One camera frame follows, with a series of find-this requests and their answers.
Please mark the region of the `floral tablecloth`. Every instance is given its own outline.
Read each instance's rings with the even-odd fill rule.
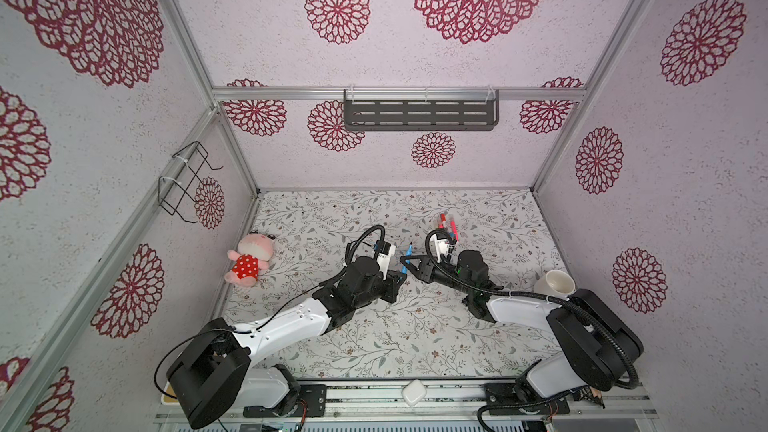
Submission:
[[[425,235],[447,213],[458,226],[458,250],[479,250],[492,280],[517,290],[530,290],[542,272],[564,266],[528,191],[268,192],[261,200],[253,230],[276,236],[275,256],[257,286],[234,288],[225,310],[230,323],[272,314],[338,273],[346,244],[379,223],[397,257],[411,242],[413,253],[422,254]],[[370,252],[365,245],[358,251]],[[390,268],[401,267],[393,259]],[[559,351],[537,329],[475,319],[463,297],[410,278],[397,303],[371,304],[339,329],[284,348],[264,365],[282,363],[304,378],[508,376]]]

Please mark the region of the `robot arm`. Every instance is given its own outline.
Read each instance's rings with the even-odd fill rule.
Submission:
[[[405,274],[393,271],[383,277],[381,265],[370,257],[358,257],[339,277],[338,284],[326,284],[312,298],[272,318],[235,326],[217,318],[200,330],[166,373],[192,428],[211,424],[231,407],[258,405],[276,415],[288,414],[299,393],[290,372],[281,365],[251,365],[341,327],[357,309],[379,298],[396,302],[406,280]]]
[[[341,327],[357,309],[379,298],[396,302],[407,276],[386,270],[395,248],[383,241],[383,227],[375,228],[382,231],[376,243],[376,258],[358,257],[345,264],[341,273],[326,281],[312,298],[272,318],[235,326],[218,318],[201,329],[166,373],[193,428],[211,424],[231,407],[261,406],[275,415],[288,414],[298,399],[298,382],[283,365],[268,369],[251,365],[297,341]],[[453,265],[447,256],[443,257],[453,252],[452,245],[439,243],[436,250],[438,264],[429,254],[406,255],[400,262],[419,281],[466,292],[462,302],[476,318],[539,328],[552,333],[560,343],[560,354],[534,363],[515,381],[516,404],[550,398],[562,390],[585,385],[609,390],[627,371],[627,358],[634,362],[643,352],[638,337],[588,290],[579,289],[568,298],[578,306],[575,309],[579,317],[570,305],[515,297],[513,292],[504,295],[503,287],[489,279],[488,266],[479,251],[462,251]],[[348,250],[345,257],[353,253]],[[592,324],[584,322],[584,312],[589,316],[587,322],[608,332],[590,330],[587,326]],[[624,362],[616,348],[625,354]]]
[[[504,296],[503,287],[489,279],[488,266],[479,251],[462,251],[456,265],[443,260],[439,248],[436,251],[437,257],[409,255],[400,257],[400,262],[422,282],[437,282],[466,292],[462,302],[476,318],[541,329],[553,334],[560,344],[561,353],[534,363],[516,380],[514,390],[520,403],[550,398],[585,385],[609,390],[627,372],[615,348],[571,310],[548,300],[515,297],[512,293]],[[597,319],[631,362],[643,353],[638,336],[593,292],[579,289],[568,300]]]

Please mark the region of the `mounting plate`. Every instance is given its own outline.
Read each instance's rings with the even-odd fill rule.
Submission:
[[[365,100],[344,91],[344,127],[354,132],[493,130],[498,124],[498,91],[488,100]]]
[[[522,403],[514,392],[514,382],[504,384],[486,384],[485,399],[488,405],[515,405]],[[558,415],[566,415],[571,412],[566,399],[554,400],[549,404],[541,405],[537,408],[520,409],[508,408],[500,410],[489,410],[490,415],[550,415],[553,410],[558,411]]]
[[[306,416],[307,417],[322,417],[326,413],[326,390],[328,386],[320,384],[302,385],[299,390],[299,398],[296,400],[296,406],[290,412],[290,414],[283,417],[298,417],[300,418],[304,414],[304,407],[302,407],[300,400],[304,399],[306,402]],[[255,418],[275,418],[279,417],[269,409],[263,407],[246,407],[243,409],[243,417],[249,419]]]

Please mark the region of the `red polka dot dress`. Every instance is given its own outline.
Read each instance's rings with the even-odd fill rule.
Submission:
[[[232,267],[232,272],[237,275],[237,278],[245,277],[259,277],[259,261],[253,255],[241,255],[237,259],[235,266]]]

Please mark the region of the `black cable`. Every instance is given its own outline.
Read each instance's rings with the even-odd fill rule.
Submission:
[[[619,360],[621,360],[622,365],[627,370],[627,374],[629,375],[629,381],[623,382],[622,380],[616,380],[615,385],[623,389],[634,389],[640,385],[640,377],[638,376],[638,371],[634,368],[634,365],[632,364],[632,360],[629,359],[629,357],[627,356],[627,353],[624,352],[624,350],[619,345],[619,342],[616,341],[616,339],[610,333],[610,331],[592,314],[583,310],[581,307],[574,304],[573,302],[563,300],[560,297],[555,297],[552,295],[536,294],[535,292],[494,291],[494,290],[484,289],[480,287],[475,287],[475,285],[464,282],[463,280],[458,278],[456,273],[450,273],[448,270],[446,270],[446,268],[443,267],[442,264],[435,259],[435,255],[432,254],[432,251],[429,250],[429,239],[431,239],[432,236],[438,235],[438,234],[444,236],[451,245],[456,244],[456,241],[453,240],[453,238],[451,238],[451,236],[445,230],[441,228],[436,228],[435,230],[427,234],[424,240],[424,247],[426,248],[427,257],[429,258],[429,260],[432,261],[433,264],[435,264],[435,268],[439,270],[443,275],[445,275],[449,280],[463,287],[466,287],[467,289],[474,290],[482,294],[501,295],[503,297],[535,298],[540,301],[552,302],[554,304],[560,305],[562,308],[572,312],[577,317],[582,318],[586,322],[589,322],[590,325],[594,327],[594,330],[597,331],[610,344],[612,349],[616,352],[616,355],[619,356]]]
[[[352,257],[354,257],[354,255],[355,255],[355,250],[357,250],[357,246],[358,246],[358,245],[360,245],[360,244],[366,244],[366,243],[365,243],[365,242],[363,242],[362,240],[363,240],[365,237],[368,237],[369,235],[373,234],[373,233],[374,233],[375,231],[377,231],[377,230],[379,230],[379,231],[381,232],[381,244],[383,244],[383,243],[384,243],[384,232],[385,232],[384,226],[380,226],[380,225],[378,225],[378,224],[377,224],[377,225],[375,225],[375,226],[373,226],[373,227],[370,227],[368,230],[366,230],[365,232],[363,232],[363,233],[362,233],[362,235],[360,235],[360,236],[358,237],[358,239],[357,239],[357,240],[356,240],[356,241],[355,241],[355,242],[354,242],[354,243],[353,243],[353,244],[350,246],[350,252],[349,252],[349,254],[347,254],[347,256],[346,256],[346,259],[345,259],[347,264],[351,264],[351,263],[352,263]],[[379,253],[378,253],[378,252],[376,252],[376,250],[374,249],[374,255],[373,255],[373,259],[374,259],[374,260],[376,260],[376,257],[377,257],[378,255],[379,255]],[[272,315],[272,317],[270,317],[270,318],[269,318],[269,320],[267,320],[267,321],[266,321],[266,322],[264,322],[262,325],[260,325],[259,327],[257,327],[257,328],[256,328],[256,330],[257,330],[257,331],[259,331],[259,330],[261,330],[263,327],[265,327],[265,326],[266,326],[266,325],[267,325],[269,322],[272,322],[272,319],[274,319],[274,318],[275,318],[275,317],[276,317],[276,316],[277,316],[277,315],[280,313],[280,311],[282,311],[282,310],[283,310],[283,309],[286,307],[286,305],[290,304],[291,302],[293,302],[294,300],[298,299],[298,298],[299,298],[299,297],[301,297],[302,295],[304,295],[304,294],[306,294],[306,293],[309,293],[309,292],[312,292],[314,289],[316,289],[316,288],[318,288],[318,287],[323,287],[323,286],[325,286],[325,285],[328,285],[328,284],[332,284],[332,283],[338,282],[338,281],[341,279],[341,277],[344,275],[344,272],[345,272],[344,270],[341,270],[341,271],[340,271],[338,274],[334,275],[333,277],[331,277],[331,278],[328,278],[328,279],[326,279],[326,280],[322,281],[321,283],[319,283],[319,284],[315,285],[315,286],[314,286],[314,287],[312,287],[312,288],[308,288],[307,290],[305,290],[305,291],[304,291],[304,292],[302,292],[301,294],[298,294],[297,296],[295,296],[294,298],[292,298],[292,299],[291,299],[291,300],[289,300],[288,302],[284,303],[284,304],[283,304],[283,306],[282,306],[282,307],[280,307],[279,309],[277,309],[277,312],[275,312],[275,313]]]
[[[386,234],[386,230],[384,229],[384,226],[382,226],[381,224],[376,224],[375,226],[370,227],[368,230],[363,232],[362,235],[360,235],[357,240],[355,240],[352,243],[352,246],[350,246],[350,251],[344,257],[344,262],[346,262],[347,265],[352,263],[352,259],[355,257],[355,251],[357,250],[357,246],[362,244],[362,241],[365,240],[366,237],[373,234],[377,230],[380,232],[379,241],[381,241],[381,244],[384,244],[384,235]],[[373,260],[377,260],[378,258],[379,258],[379,251],[377,251],[374,248]]]
[[[200,332],[199,334],[193,335],[192,337],[186,338],[185,340],[179,342],[178,345],[176,345],[171,350],[168,350],[168,353],[166,355],[164,355],[162,359],[160,359],[160,362],[158,362],[158,366],[154,370],[154,375],[152,376],[152,380],[154,381],[155,388],[157,388],[162,395],[164,395],[166,397],[170,397],[172,399],[178,400],[178,397],[176,397],[175,395],[168,394],[168,392],[163,390],[162,387],[160,387],[160,385],[158,384],[158,372],[160,371],[160,366],[163,364],[163,362],[165,362],[165,359],[167,359],[168,356],[171,355],[174,352],[174,350],[178,349],[179,347],[181,347],[182,345],[184,345],[187,342],[191,341],[192,339],[198,338],[201,335],[206,335],[208,332],[216,332],[216,331],[231,332],[233,334],[250,334],[249,331],[247,331],[247,332],[240,332],[240,331],[229,330],[228,328],[212,328],[210,330],[207,330],[205,332]]]
[[[560,400],[562,398],[565,398],[570,394],[570,390],[563,390],[562,392],[558,392],[555,395],[552,395],[551,397],[547,397],[545,399],[536,400],[535,402],[524,402],[523,404],[514,404],[514,405],[484,405],[481,408],[478,409],[478,422],[480,423],[480,426],[485,430],[485,432],[496,432],[494,429],[489,427],[485,420],[482,419],[483,412],[487,412],[488,410],[500,410],[500,409],[526,409],[531,407],[536,407],[538,405],[544,405],[549,402],[554,402],[555,400]]]
[[[280,311],[282,311],[282,310],[283,310],[283,309],[286,307],[286,305],[288,305],[288,304],[290,304],[291,302],[295,301],[296,299],[298,299],[298,298],[299,298],[299,297],[301,297],[302,295],[304,295],[304,294],[307,294],[307,293],[309,293],[309,292],[312,292],[313,290],[315,290],[316,288],[318,288],[318,287],[319,287],[319,286],[321,286],[321,285],[323,285],[323,282],[321,282],[321,283],[319,283],[319,284],[315,285],[315,286],[314,286],[314,287],[312,287],[312,288],[308,288],[307,290],[305,290],[305,291],[304,291],[304,292],[302,292],[301,294],[298,294],[297,296],[295,296],[294,298],[292,298],[292,299],[291,299],[291,300],[289,300],[288,302],[286,302],[286,303],[284,303],[283,305],[281,305],[281,306],[280,306],[280,308],[279,308],[279,309],[277,309],[277,312],[275,312],[274,314],[272,314],[272,317],[270,317],[270,318],[269,318],[269,320],[267,320],[266,322],[264,322],[264,323],[263,323],[262,325],[260,325],[259,327],[256,327],[256,330],[257,330],[257,331],[260,331],[260,330],[261,330],[263,327],[265,327],[265,326],[266,326],[266,325],[267,325],[269,322],[272,322],[272,319],[274,319],[275,317],[277,317],[277,315],[280,313]]]
[[[306,409],[307,409],[306,400],[301,399],[301,404],[302,406],[304,406],[304,413],[301,415],[301,424],[299,424],[299,428],[297,428],[295,432],[301,432],[302,429],[304,428],[304,423],[306,422]]]

